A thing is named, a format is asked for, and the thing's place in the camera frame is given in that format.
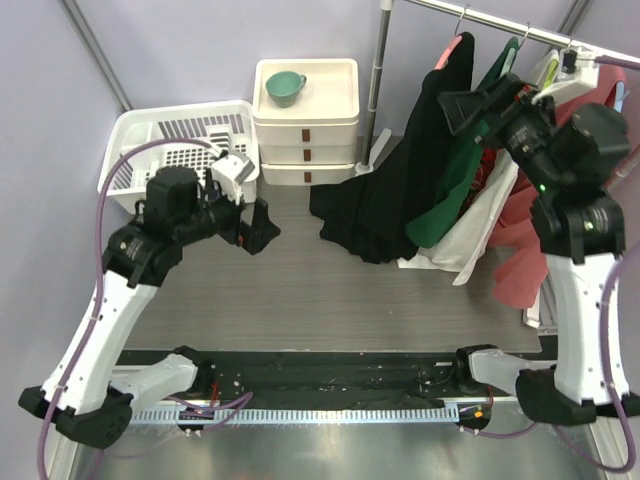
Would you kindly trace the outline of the pink hanger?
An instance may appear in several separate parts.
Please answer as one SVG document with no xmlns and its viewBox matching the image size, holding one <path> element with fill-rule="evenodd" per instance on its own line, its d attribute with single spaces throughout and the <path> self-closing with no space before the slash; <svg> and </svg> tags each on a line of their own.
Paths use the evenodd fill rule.
<svg viewBox="0 0 640 480">
<path fill-rule="evenodd" d="M 441 70 L 443 69 L 449 60 L 450 55 L 454 52 L 454 50 L 456 49 L 456 47 L 458 46 L 458 44 L 462 41 L 462 35 L 458 33 L 459 28 L 460 28 L 460 24 L 462 22 L 462 20 L 464 19 L 467 9 L 469 8 L 468 5 L 466 5 L 459 18 L 458 21 L 456 23 L 455 29 L 454 29 L 454 35 L 452 36 L 449 44 L 447 45 L 447 47 L 444 49 L 443 53 L 441 54 L 439 60 L 437 61 L 437 63 L 434 66 L 435 70 Z"/>
</svg>

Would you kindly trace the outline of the black t shirt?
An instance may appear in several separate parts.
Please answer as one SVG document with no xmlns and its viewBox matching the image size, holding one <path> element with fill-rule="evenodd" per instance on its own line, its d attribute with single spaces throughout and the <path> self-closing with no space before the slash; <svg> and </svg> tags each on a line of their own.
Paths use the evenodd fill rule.
<svg viewBox="0 0 640 480">
<path fill-rule="evenodd" d="M 453 146 L 438 96 L 470 89 L 474 53 L 474 36 L 462 33 L 445 66 L 424 77 L 403 138 L 373 172 L 311 188 L 309 211 L 323 221 L 321 239 L 367 263 L 414 256 L 405 225 L 429 207 Z"/>
</svg>

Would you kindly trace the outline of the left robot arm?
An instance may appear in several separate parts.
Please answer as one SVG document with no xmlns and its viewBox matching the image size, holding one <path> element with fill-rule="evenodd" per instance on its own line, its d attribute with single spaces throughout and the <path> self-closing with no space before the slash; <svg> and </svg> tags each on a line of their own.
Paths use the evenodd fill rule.
<svg viewBox="0 0 640 480">
<path fill-rule="evenodd" d="M 115 380 L 113 368 L 150 300 L 186 246 L 219 236 L 251 255 L 281 230 L 257 198 L 251 222 L 234 181 L 208 170 L 205 182 L 187 167 L 165 167 L 148 181 L 133 219 L 109 238 L 99 280 L 72 343 L 49 379 L 25 389 L 24 410 L 49 419 L 68 439 L 100 450 L 111 447 L 132 417 L 173 394 L 205 397 L 215 379 L 209 359 L 182 346 L 163 360 Z"/>
</svg>

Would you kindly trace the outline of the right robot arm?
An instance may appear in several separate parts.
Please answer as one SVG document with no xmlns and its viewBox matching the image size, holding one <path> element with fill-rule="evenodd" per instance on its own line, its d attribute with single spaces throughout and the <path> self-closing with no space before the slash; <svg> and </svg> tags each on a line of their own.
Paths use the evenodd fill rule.
<svg viewBox="0 0 640 480">
<path fill-rule="evenodd" d="M 533 422 L 589 424 L 634 417 L 639 398 L 622 367 L 610 301 L 625 256 L 624 214 L 606 190 L 630 152 L 628 125 L 598 103 L 579 106 L 558 123 L 548 91 L 508 74 L 475 92 L 439 96 L 449 129 L 478 123 L 484 147 L 503 150 L 536 190 L 532 224 L 554 286 L 557 357 L 529 361 L 491 345 L 457 351 L 451 380 L 465 395 L 493 386 L 517 398 Z"/>
</svg>

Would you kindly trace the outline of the lime green hanger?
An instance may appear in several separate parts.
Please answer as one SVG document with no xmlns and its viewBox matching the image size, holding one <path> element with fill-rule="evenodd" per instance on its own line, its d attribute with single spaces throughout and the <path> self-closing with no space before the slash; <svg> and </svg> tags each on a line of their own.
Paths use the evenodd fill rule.
<svg viewBox="0 0 640 480">
<path fill-rule="evenodd" d="M 532 71 L 532 79 L 535 86 L 540 91 L 550 87 L 560 68 L 560 60 L 562 54 L 566 51 L 565 47 L 551 47 L 544 54 Z"/>
</svg>

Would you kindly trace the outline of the green t shirt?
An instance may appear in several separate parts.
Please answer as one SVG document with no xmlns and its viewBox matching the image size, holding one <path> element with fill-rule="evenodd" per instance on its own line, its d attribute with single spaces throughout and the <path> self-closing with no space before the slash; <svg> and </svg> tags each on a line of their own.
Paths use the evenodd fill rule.
<svg viewBox="0 0 640 480">
<path fill-rule="evenodd" d="M 473 137 L 484 133 L 486 125 L 479 122 L 456 137 L 438 102 L 443 93 L 471 91 L 475 38 L 469 32 L 459 38 L 445 65 L 424 77 L 397 147 L 403 166 L 399 238 L 404 259 L 434 246 L 453 226 L 483 156 Z"/>
</svg>

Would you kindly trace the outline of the white t shirt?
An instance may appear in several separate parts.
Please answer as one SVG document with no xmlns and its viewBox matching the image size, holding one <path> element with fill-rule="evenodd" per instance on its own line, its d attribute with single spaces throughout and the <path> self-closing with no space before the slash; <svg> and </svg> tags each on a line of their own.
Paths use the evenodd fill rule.
<svg viewBox="0 0 640 480">
<path fill-rule="evenodd" d="M 411 259 L 399 259 L 399 268 L 452 272 L 455 286 L 468 282 L 518 178 L 508 153 L 474 142 L 486 131 L 480 123 L 454 138 L 434 205 L 405 228 L 419 249 Z"/>
</svg>

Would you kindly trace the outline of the light blue hanger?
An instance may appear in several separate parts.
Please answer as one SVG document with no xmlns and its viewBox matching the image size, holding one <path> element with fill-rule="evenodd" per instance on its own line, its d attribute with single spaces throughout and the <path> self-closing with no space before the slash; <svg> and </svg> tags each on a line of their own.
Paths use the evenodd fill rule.
<svg viewBox="0 0 640 480">
<path fill-rule="evenodd" d="M 628 96 L 629 92 L 626 89 L 626 85 L 624 82 L 617 82 L 614 91 L 614 100 L 612 108 L 617 112 L 622 112 L 624 101 Z"/>
</svg>

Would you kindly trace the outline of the salmon pink t shirt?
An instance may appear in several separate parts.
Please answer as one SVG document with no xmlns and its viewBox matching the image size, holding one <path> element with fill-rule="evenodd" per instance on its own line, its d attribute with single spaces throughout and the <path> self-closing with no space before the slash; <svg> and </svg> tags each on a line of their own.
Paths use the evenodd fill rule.
<svg viewBox="0 0 640 480">
<path fill-rule="evenodd" d="M 612 65 L 600 67 L 597 87 L 557 106 L 556 123 L 564 125 L 571 114 L 586 103 L 612 107 L 617 86 L 625 83 L 626 74 L 622 68 Z M 548 274 L 546 259 L 531 223 L 530 208 L 536 194 L 536 189 L 520 172 L 489 238 L 491 247 L 509 247 L 514 250 L 494 271 L 494 296 L 501 303 L 520 310 L 534 305 L 541 284 Z"/>
</svg>

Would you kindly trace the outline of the white drawer unit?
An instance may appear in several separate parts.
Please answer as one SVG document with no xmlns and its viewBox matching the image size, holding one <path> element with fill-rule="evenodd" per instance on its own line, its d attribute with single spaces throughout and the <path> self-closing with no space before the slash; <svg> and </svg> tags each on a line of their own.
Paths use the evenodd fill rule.
<svg viewBox="0 0 640 480">
<path fill-rule="evenodd" d="M 265 83 L 280 71 L 307 76 L 289 108 Z M 354 174 L 360 115 L 358 64 L 350 58 L 264 59 L 257 63 L 252 117 L 264 181 L 276 186 L 341 183 Z"/>
</svg>

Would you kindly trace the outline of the metal clothes rack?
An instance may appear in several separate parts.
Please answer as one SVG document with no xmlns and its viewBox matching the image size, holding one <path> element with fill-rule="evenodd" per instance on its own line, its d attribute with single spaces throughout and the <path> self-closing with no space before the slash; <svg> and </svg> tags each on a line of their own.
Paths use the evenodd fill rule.
<svg viewBox="0 0 640 480">
<path fill-rule="evenodd" d="M 603 64 L 617 65 L 632 71 L 639 69 L 639 59 L 637 57 L 602 46 L 588 44 L 573 35 L 575 28 L 577 28 L 592 5 L 590 1 L 574 1 L 571 3 L 571 7 L 563 17 L 562 30 L 560 32 L 482 12 L 472 8 L 470 5 L 462 6 L 449 1 L 417 1 L 415 4 L 431 11 L 452 16 L 458 23 L 468 20 L 475 24 L 519 36 L 524 41 L 531 40 L 554 48 L 581 47 L 599 53 L 602 56 L 600 62 Z M 374 170 L 375 163 L 391 138 L 391 130 L 388 128 L 384 128 L 378 137 L 374 136 L 374 130 L 393 8 L 394 3 L 392 1 L 382 1 L 380 3 L 380 26 L 372 62 L 363 147 L 355 166 L 355 174 L 358 176 L 368 174 Z"/>
</svg>

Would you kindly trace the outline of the green cup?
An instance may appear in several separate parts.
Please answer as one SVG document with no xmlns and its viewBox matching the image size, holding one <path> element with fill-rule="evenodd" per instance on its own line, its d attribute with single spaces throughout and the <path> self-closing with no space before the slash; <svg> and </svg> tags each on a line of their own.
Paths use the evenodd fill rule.
<svg viewBox="0 0 640 480">
<path fill-rule="evenodd" d="M 280 71 L 271 75 L 266 83 L 266 91 L 279 108 L 291 107 L 307 83 L 307 76 L 294 71 Z"/>
</svg>

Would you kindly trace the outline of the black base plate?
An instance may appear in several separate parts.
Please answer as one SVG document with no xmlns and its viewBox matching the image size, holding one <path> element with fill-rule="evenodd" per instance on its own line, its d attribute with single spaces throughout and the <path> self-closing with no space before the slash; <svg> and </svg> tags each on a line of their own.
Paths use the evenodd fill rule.
<svg viewBox="0 0 640 480">
<path fill-rule="evenodd" d="M 251 409 L 401 410 L 439 408 L 445 400 L 512 396 L 514 387 L 463 379 L 453 353 L 208 351 L 205 380 L 137 403 L 173 397 L 230 403 L 249 394 Z"/>
</svg>

